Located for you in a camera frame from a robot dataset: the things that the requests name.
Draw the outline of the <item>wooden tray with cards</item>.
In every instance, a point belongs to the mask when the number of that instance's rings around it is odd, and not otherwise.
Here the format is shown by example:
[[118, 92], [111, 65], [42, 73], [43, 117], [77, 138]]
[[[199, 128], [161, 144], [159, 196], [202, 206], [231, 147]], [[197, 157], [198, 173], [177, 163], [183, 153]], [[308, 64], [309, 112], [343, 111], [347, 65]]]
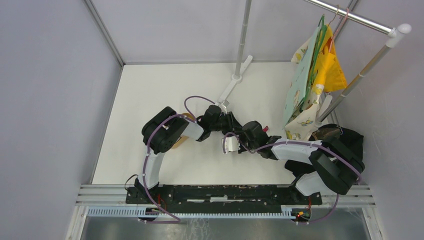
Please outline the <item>wooden tray with cards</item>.
[[194, 123], [195, 118], [188, 112], [184, 112], [182, 115], [187, 120], [188, 125], [186, 126], [182, 134], [178, 137], [176, 143], [171, 147], [172, 149], [178, 148], [188, 139], [197, 140], [200, 137], [198, 125]]

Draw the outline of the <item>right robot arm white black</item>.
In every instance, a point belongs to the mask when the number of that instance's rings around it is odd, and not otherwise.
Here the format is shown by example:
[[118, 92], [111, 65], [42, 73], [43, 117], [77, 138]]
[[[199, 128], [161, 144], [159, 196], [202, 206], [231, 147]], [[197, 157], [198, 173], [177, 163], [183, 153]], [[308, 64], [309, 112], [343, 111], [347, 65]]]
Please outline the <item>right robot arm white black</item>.
[[288, 191], [295, 204], [322, 191], [346, 195], [361, 181], [365, 170], [364, 136], [336, 124], [319, 127], [307, 141], [269, 136], [257, 121], [246, 123], [235, 134], [242, 150], [265, 159], [286, 161], [285, 169], [295, 177]]

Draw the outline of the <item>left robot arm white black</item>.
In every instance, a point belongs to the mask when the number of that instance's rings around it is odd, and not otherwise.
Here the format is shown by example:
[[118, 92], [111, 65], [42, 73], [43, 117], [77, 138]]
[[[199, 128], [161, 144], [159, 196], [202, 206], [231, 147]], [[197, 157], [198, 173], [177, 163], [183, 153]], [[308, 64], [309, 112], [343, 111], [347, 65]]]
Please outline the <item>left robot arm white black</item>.
[[187, 137], [197, 142], [206, 140], [212, 132], [238, 133], [242, 125], [232, 112], [223, 112], [217, 105], [210, 105], [203, 115], [190, 118], [178, 114], [170, 106], [163, 108], [142, 128], [146, 155], [141, 174], [137, 177], [142, 187], [138, 197], [145, 204], [153, 203], [157, 198], [155, 187], [159, 184], [159, 172], [165, 153], [181, 138]]

